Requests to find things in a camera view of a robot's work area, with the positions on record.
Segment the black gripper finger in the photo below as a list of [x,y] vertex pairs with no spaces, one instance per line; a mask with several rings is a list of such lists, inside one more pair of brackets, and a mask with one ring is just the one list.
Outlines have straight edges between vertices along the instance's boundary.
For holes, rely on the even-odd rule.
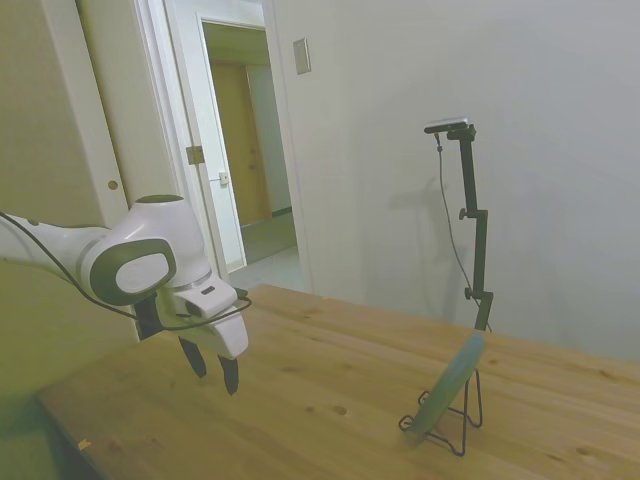
[[198,346],[182,337],[179,338],[179,342],[193,372],[198,378],[205,377],[207,375],[206,362]]
[[237,359],[230,359],[225,356],[218,356],[220,366],[223,371],[223,379],[226,391],[233,396],[239,388],[239,364]]

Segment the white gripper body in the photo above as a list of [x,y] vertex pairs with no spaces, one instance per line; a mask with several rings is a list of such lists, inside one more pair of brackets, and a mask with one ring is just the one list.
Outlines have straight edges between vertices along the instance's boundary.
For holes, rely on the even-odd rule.
[[161,322],[170,332],[236,359],[249,345],[236,291],[219,277],[190,288],[162,288]]

